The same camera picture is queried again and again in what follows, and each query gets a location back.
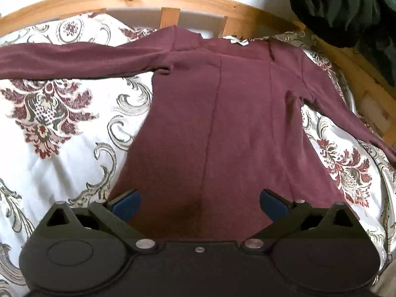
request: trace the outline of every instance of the dark green fabric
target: dark green fabric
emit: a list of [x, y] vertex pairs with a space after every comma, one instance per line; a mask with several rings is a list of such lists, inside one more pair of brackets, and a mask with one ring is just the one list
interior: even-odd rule
[[357, 46], [391, 86], [396, 81], [396, 0], [290, 0], [297, 17], [318, 37]]

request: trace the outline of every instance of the wooden slat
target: wooden slat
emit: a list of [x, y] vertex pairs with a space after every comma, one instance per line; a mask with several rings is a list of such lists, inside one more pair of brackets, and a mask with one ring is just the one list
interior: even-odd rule
[[373, 77], [364, 71], [364, 69], [342, 53], [340, 49], [329, 45], [321, 39], [318, 39], [318, 41], [326, 53], [326, 56], [340, 67], [345, 77], [348, 79], [357, 106], [359, 107], [359, 103], [363, 99], [365, 93], [369, 93], [370, 96], [380, 104], [385, 113], [396, 121], [396, 101], [392, 96], [390, 96]]
[[273, 14], [231, 0], [45, 0], [0, 18], [0, 36], [29, 25], [56, 19], [62, 14], [86, 10], [129, 6], [180, 8], [201, 11], [242, 21], [261, 23], [278, 31], [296, 30], [296, 26]]
[[396, 88], [392, 88], [380, 72], [363, 55], [355, 52], [352, 48], [341, 48], [339, 50], [373, 77], [396, 100]]
[[63, 20], [63, 19], [67, 19], [67, 18], [70, 18], [70, 17], [74, 17], [76, 15], [80, 15], [80, 14], [84, 14], [84, 13], [90, 13], [90, 12], [92, 12], [92, 13], [106, 13], [106, 9], [95, 9], [95, 10], [87, 10], [87, 11], [75, 12], [75, 13], [69, 13], [69, 14], [62, 14], [62, 15], [59, 16], [59, 19]]
[[177, 25], [179, 22], [180, 9], [176, 8], [161, 8], [161, 22], [160, 29]]
[[224, 17], [219, 37], [235, 35], [237, 38], [250, 38], [253, 37], [256, 25], [257, 23], [254, 21], [242, 21], [233, 17]]
[[393, 146], [396, 143], [396, 123], [394, 123], [387, 132], [382, 136], [385, 143], [389, 146]]
[[359, 104], [359, 113], [374, 123], [381, 135], [385, 134], [394, 122], [369, 93], [366, 93], [361, 100]]
[[306, 29], [306, 25], [303, 24], [301, 21], [294, 20], [294, 21], [293, 21], [293, 24], [294, 24], [295, 26], [297, 26], [301, 31], [305, 31], [305, 29]]

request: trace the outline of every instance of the sweater seam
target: sweater seam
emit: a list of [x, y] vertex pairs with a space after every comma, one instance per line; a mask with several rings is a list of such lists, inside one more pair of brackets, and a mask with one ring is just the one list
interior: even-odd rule
[[302, 56], [300, 56], [300, 72], [301, 72], [301, 81], [305, 85], [305, 88], [308, 91], [308, 94], [311, 96], [312, 103], [314, 103], [315, 97], [312, 95], [311, 91], [309, 90], [308, 85], [306, 84], [305, 79], [304, 79], [304, 73], [302, 72]]
[[227, 54], [227, 53], [221, 53], [219, 51], [216, 50], [211, 50], [205, 47], [187, 47], [187, 48], [177, 48], [177, 49], [172, 49], [171, 51], [193, 51], [193, 50], [197, 50], [197, 49], [203, 49], [206, 51], [210, 51], [212, 54], [218, 54], [220, 56], [230, 56], [230, 57], [236, 57], [236, 58], [242, 58], [242, 59], [248, 59], [248, 60], [254, 60], [254, 61], [261, 61], [261, 62], [268, 62], [268, 63], [273, 63], [276, 64], [277, 66], [279, 66], [280, 68], [283, 68], [284, 70], [286, 70], [289, 74], [291, 74], [292, 76], [296, 77], [298, 80], [302, 80], [302, 77], [297, 76], [296, 74], [294, 74], [290, 69], [288, 69], [287, 67], [281, 66], [279, 63], [277, 63], [274, 60], [267, 60], [267, 59], [256, 59], [256, 58], [246, 58], [246, 57], [241, 57], [241, 56], [235, 56], [235, 55], [231, 55], [231, 54]]
[[212, 132], [213, 132], [213, 126], [214, 126], [214, 121], [215, 121], [215, 112], [216, 112], [216, 108], [217, 108], [217, 103], [218, 103], [218, 99], [219, 99], [219, 90], [220, 90], [220, 86], [222, 83], [222, 76], [221, 76], [221, 68], [222, 68], [222, 59], [220, 56], [220, 65], [219, 65], [219, 82], [217, 84], [217, 89], [216, 89], [216, 95], [215, 95], [215, 101], [213, 104], [213, 110], [211, 113], [211, 122], [210, 122], [210, 127], [209, 127], [209, 133], [207, 136], [207, 143], [206, 143], [206, 149], [205, 149], [205, 161], [203, 163], [203, 173], [202, 173], [202, 179], [201, 179], [201, 185], [199, 187], [199, 213], [200, 213], [200, 217], [201, 217], [201, 222], [199, 222], [199, 233], [201, 234], [202, 229], [201, 229], [201, 225], [202, 225], [202, 193], [203, 193], [203, 183], [205, 182], [205, 177], [206, 177], [206, 170], [207, 170], [207, 163], [209, 160], [209, 146], [210, 146], [210, 140], [211, 140], [211, 136], [212, 136]]

